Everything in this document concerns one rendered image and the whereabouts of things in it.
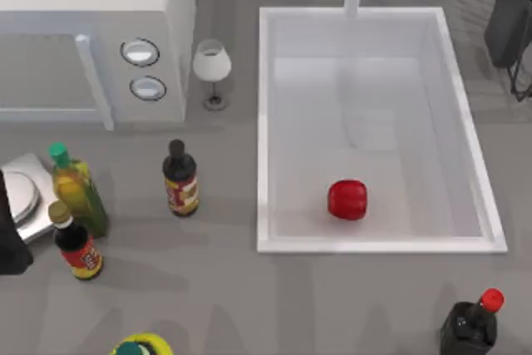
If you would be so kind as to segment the round microwave knob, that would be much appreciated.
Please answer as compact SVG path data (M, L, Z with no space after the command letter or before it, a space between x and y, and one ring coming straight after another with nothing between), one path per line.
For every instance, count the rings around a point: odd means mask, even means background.
M120 54L126 62L135 67L151 66L160 58L159 48L145 38L135 38L123 42L120 47Z
M131 93L142 101L159 101L167 92L166 85L154 76L143 76L132 80Z

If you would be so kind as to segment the pale microwave oven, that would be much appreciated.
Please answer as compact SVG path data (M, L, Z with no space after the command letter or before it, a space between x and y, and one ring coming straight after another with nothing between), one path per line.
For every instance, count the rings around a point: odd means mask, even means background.
M179 124L185 118L195 29L195 0L0 0L0 34L85 34L115 127L123 124ZM159 60L135 67L121 54L123 42L152 41ZM166 95L142 101L132 80L154 76Z

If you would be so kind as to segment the black bottle with red cap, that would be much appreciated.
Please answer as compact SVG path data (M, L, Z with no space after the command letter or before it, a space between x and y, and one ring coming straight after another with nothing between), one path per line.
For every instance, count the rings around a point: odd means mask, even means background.
M504 303L498 288L487 288L474 303L455 303L440 329L439 355L488 355L498 337L496 314Z

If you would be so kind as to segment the dark bottle with gold cap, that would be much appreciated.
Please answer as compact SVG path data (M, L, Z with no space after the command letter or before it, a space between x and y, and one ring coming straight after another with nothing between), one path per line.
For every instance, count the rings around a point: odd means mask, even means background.
M60 200L48 205L53 240L76 279L91 280L102 270L103 256L96 249L92 235L78 222Z

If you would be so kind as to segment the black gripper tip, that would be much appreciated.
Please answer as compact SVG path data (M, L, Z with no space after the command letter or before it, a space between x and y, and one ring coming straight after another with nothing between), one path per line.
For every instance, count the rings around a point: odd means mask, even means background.
M24 274L33 260L31 251L17 232L0 169L0 276Z

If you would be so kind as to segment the microwave oven door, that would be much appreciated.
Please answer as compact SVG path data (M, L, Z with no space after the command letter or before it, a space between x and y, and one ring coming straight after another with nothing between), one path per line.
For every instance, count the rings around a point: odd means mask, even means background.
M0 34L1 122L102 122L74 37Z

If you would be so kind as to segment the wine glass with milk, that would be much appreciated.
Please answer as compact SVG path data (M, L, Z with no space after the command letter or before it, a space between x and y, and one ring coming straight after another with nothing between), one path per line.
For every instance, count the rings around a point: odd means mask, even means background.
M204 99L204 108L208 111L223 110L227 104L217 85L232 71L232 61L224 44L213 38L201 41L196 47L192 67L196 77L211 86L210 94Z

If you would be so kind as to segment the white sink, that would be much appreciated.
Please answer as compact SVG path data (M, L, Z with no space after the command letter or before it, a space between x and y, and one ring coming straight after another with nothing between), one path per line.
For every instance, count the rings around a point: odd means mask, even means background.
M507 252L441 8L260 9L257 206L260 253Z

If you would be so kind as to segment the dark bottle with black cap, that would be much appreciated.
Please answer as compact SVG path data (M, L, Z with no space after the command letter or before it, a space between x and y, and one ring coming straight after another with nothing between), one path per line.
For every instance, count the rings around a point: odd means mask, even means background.
M197 165L182 140L173 139L168 151L162 164L168 206L176 216L188 217L200 205Z

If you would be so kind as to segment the red bell pepper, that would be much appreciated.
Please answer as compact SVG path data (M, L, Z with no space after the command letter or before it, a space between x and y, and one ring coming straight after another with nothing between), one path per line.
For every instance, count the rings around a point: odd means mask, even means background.
M363 218L367 202L367 187L360 180L339 180L328 189L328 212L339 219Z

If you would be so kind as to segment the green oil bottle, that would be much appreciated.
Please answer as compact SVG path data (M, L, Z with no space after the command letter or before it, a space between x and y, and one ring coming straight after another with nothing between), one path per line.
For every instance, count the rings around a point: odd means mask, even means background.
M63 142L50 144L48 153L53 161L52 182L57 198L95 239L106 236L109 220L88 164L72 158Z

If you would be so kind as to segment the silver kitchen scale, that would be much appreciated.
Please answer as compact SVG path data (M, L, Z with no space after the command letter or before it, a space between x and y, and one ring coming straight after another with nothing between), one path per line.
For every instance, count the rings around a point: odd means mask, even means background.
M18 234L30 243L52 231L48 206L57 200L52 175L33 153L1 166Z

